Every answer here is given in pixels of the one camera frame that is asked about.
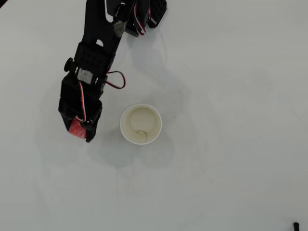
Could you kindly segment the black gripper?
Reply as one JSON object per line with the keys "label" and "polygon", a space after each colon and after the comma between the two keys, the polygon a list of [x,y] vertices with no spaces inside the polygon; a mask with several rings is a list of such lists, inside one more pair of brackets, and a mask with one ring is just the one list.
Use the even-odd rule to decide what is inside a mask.
{"label": "black gripper", "polygon": [[89,143],[96,135],[98,121],[101,117],[101,101],[85,101],[85,110],[82,109],[81,99],[69,101],[68,99],[60,98],[58,111],[64,122],[67,131],[70,130],[72,119],[76,116],[84,120],[84,112],[86,114],[86,142]]}

